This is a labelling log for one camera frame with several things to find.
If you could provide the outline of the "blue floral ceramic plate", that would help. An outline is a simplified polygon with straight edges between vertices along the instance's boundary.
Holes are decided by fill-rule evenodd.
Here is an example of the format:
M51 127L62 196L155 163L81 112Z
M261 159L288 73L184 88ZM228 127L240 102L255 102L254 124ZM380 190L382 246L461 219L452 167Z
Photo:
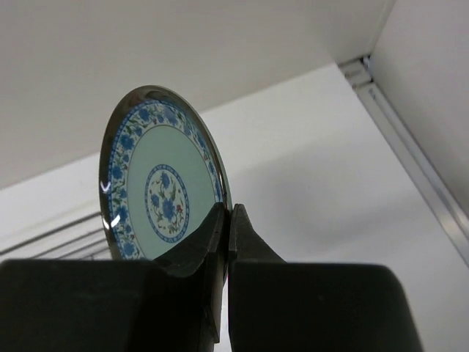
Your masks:
M217 145L176 92L144 85L127 93L104 133L100 211L114 260L156 260L182 245L215 204L232 209Z

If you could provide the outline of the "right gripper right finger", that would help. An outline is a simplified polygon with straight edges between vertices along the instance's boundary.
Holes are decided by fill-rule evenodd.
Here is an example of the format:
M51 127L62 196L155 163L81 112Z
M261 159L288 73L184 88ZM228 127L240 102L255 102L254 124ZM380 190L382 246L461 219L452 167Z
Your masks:
M468 267L425 204L299 261L236 205L229 251L233 351L468 349Z

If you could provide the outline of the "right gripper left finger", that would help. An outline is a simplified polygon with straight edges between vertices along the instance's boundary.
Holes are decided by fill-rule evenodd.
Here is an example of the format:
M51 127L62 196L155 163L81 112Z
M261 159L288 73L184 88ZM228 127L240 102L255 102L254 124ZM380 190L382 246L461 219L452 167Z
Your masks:
M212 351L224 207L155 260L6 260L3 351Z

